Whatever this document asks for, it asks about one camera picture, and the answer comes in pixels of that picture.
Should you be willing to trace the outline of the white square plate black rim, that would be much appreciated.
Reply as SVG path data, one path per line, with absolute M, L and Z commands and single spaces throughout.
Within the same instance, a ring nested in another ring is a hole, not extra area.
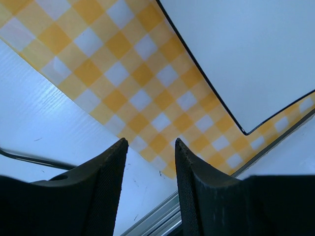
M 245 135 L 314 92 L 314 1 L 160 0 L 158 5 Z

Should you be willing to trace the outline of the yellow white checkered cloth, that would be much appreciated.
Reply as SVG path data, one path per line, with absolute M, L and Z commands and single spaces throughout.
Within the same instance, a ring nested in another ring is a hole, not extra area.
M 3 0 L 0 37 L 170 178 L 177 138 L 231 174 L 315 107 L 309 95 L 244 135 L 153 0 Z

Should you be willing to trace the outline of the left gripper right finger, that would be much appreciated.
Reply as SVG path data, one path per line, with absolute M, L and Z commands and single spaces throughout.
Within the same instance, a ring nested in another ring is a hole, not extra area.
M 312 236 L 314 176 L 231 177 L 175 142 L 186 236 Z

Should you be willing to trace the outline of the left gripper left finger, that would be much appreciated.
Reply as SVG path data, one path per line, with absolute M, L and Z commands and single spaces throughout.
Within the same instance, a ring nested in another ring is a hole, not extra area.
M 114 233 L 128 142 L 50 180 L 0 178 L 3 236 L 111 236 Z

